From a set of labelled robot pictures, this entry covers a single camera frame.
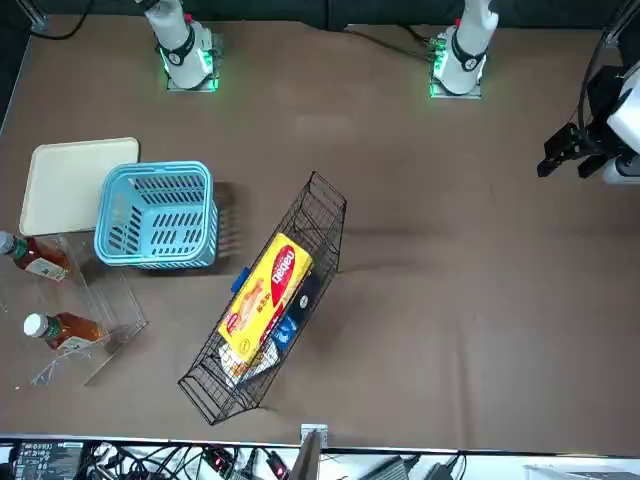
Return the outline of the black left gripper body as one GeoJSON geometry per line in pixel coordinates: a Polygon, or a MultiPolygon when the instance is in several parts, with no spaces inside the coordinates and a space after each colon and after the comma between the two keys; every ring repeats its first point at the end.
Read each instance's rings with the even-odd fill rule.
{"type": "Polygon", "coordinates": [[[583,101],[588,102],[591,119],[579,127],[576,153],[579,158],[594,154],[614,154],[623,142],[607,124],[623,85],[625,70],[620,65],[604,65],[587,75],[583,101]]]}

